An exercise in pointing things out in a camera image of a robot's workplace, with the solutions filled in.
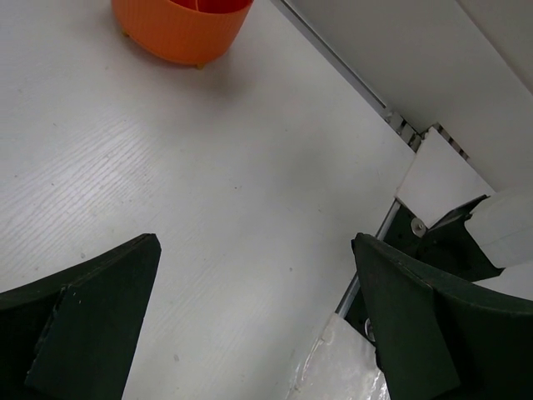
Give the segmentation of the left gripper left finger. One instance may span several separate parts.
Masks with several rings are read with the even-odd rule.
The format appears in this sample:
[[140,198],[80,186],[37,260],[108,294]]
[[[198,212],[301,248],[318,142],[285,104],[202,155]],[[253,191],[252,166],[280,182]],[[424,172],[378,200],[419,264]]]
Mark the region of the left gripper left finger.
[[3,399],[120,399],[162,253],[144,233],[1,294]]

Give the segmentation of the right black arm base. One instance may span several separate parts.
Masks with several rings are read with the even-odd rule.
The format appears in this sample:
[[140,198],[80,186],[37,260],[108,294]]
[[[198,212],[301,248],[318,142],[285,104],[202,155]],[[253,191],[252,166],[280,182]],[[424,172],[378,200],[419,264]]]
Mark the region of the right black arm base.
[[467,232],[473,209],[488,199],[481,195],[446,213],[427,227],[407,206],[394,202],[376,237],[396,250],[471,283],[496,278],[496,267]]

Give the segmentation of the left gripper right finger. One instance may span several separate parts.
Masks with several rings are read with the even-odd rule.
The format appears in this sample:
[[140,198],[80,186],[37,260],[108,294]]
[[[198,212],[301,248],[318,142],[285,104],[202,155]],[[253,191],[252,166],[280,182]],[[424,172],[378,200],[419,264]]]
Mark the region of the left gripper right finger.
[[358,233],[357,274],[392,399],[530,399],[532,302]]

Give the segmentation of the orange round compartment container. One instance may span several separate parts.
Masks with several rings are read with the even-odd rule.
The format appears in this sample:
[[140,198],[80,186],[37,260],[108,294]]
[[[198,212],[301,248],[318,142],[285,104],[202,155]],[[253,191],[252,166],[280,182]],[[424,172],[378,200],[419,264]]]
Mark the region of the orange round compartment container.
[[133,42],[163,60],[196,67],[227,52],[252,4],[252,1],[111,1],[120,28]]

